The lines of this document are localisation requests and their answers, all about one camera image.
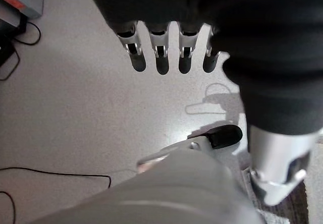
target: black fabric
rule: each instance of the black fabric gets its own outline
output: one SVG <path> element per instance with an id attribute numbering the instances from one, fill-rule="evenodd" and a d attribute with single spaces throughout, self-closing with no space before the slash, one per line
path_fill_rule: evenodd
<path id="1" fill-rule="evenodd" d="M 212 49 L 230 54 L 224 72 L 240 87 L 249 124 L 292 135 L 323 126 L 323 0 L 94 1 L 108 24 L 215 26 Z"/>

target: robotic hand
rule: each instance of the robotic hand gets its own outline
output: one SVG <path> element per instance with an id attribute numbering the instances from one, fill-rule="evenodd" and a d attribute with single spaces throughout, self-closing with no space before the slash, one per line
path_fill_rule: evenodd
<path id="1" fill-rule="evenodd" d="M 130 55 L 145 69 L 137 21 L 146 24 L 159 73 L 168 66 L 168 25 L 180 28 L 179 70 L 190 70 L 203 23 L 212 26 L 203 68 L 219 51 L 239 85 L 248 124 L 253 188 L 267 205 L 281 202 L 306 176 L 323 126 L 323 0 L 94 0 Z"/>

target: electrical cord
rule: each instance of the electrical cord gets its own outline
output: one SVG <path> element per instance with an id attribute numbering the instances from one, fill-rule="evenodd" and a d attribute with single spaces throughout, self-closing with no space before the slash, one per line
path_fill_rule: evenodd
<path id="1" fill-rule="evenodd" d="M 76 176 L 76 177 L 103 177 L 103 178 L 108 178 L 109 179 L 109 185 L 107 188 L 109 189 L 111 187 L 111 177 L 109 175 L 86 175 L 86 174 L 66 174 L 66 173 L 57 173 L 57 172 L 48 172 L 48 171 L 42 171 L 42 170 L 35 170 L 35 169 L 30 169 L 28 167 L 5 167 L 3 169 L 0 169 L 0 171 L 5 171 L 5 170 L 27 170 L 27 171 L 32 171 L 32 172 L 37 172 L 37 173 L 42 173 L 42 174 L 48 174 L 48 175 L 61 175 L 61 176 Z M 7 195 L 12 204 L 13 208 L 13 224 L 16 223 L 16 205 L 14 202 L 13 197 L 6 191 L 0 191 L 0 194 L 5 194 Z"/>
<path id="2" fill-rule="evenodd" d="M 38 27 L 38 26 L 36 26 L 36 25 L 35 25 L 34 23 L 32 23 L 32 22 L 27 21 L 27 23 L 28 23 L 28 24 L 33 25 L 33 26 L 37 29 L 37 31 L 38 31 L 38 33 L 39 33 L 39 35 L 38 35 L 38 38 L 37 38 L 37 40 L 36 40 L 36 41 L 29 43 L 29 42 L 25 42 L 25 41 L 18 40 L 18 39 L 16 39 L 16 38 L 8 38 L 8 37 L 7 37 L 7 39 L 9 39 L 9 40 L 11 39 L 11 40 L 14 40 L 14 41 L 16 41 L 16 42 L 18 42 L 18 43 L 21 43 L 21 44 L 24 44 L 24 45 L 28 45 L 28 46 L 34 46 L 34 45 L 38 44 L 38 43 L 39 43 L 39 41 L 40 41 L 40 39 L 41 39 L 41 31 L 40 31 L 39 27 Z M 7 75 L 5 78 L 0 79 L 0 81 L 6 81 L 7 79 L 9 79 L 9 78 L 10 78 L 10 76 L 15 72 L 15 70 L 17 69 L 17 67 L 18 67 L 18 65 L 19 65 L 19 63 L 20 63 L 20 56 L 19 56 L 19 54 L 18 54 L 18 52 L 17 52 L 17 50 L 16 50 L 15 46 L 13 46 L 13 47 L 14 47 L 15 53 L 16 53 L 16 55 L 17 55 L 18 61 L 17 61 L 17 63 L 15 64 L 15 66 L 13 67 L 13 69 L 10 71 L 10 73 L 8 73 L 8 75 Z"/>
<path id="3" fill-rule="evenodd" d="M 13 210 L 13 221 L 12 223 L 15 224 L 16 223 L 16 205 L 14 202 L 14 199 L 12 198 L 12 196 L 6 192 L 6 191 L 0 191 L 0 194 L 5 194 L 9 197 L 9 199 L 11 200 L 11 204 L 12 204 L 12 210 Z"/>
<path id="4" fill-rule="evenodd" d="M 25 42 L 25 41 L 18 40 L 18 39 L 16 39 L 16 38 L 13 38 L 13 39 L 14 39 L 16 42 L 19 42 L 19 43 L 21 43 L 21 44 L 28 45 L 28 46 L 34 46 L 34 45 L 36 45 L 37 43 L 39 43 L 39 41 L 40 41 L 40 39 L 41 39 L 41 31 L 40 31 L 39 27 L 38 27 L 38 26 L 36 26 L 34 23 L 29 22 L 29 21 L 27 21 L 27 23 L 28 23 L 28 24 L 30 24 L 30 25 L 33 25 L 33 26 L 37 29 L 37 31 L 38 31 L 38 33 L 39 33 L 37 40 L 36 40 L 36 41 L 34 41 L 34 42 L 29 43 L 29 42 Z"/>
<path id="5" fill-rule="evenodd" d="M 7 79 L 9 79 L 10 76 L 15 72 L 15 70 L 17 69 L 17 67 L 18 67 L 18 65 L 20 63 L 20 57 L 19 57 L 19 54 L 18 54 L 15 47 L 14 47 L 14 50 L 15 50 L 15 53 L 17 55 L 18 61 L 16 62 L 15 66 L 11 69 L 10 73 L 8 73 L 8 75 L 6 77 L 4 77 L 3 79 L 0 79 L 0 81 L 6 81 Z"/>

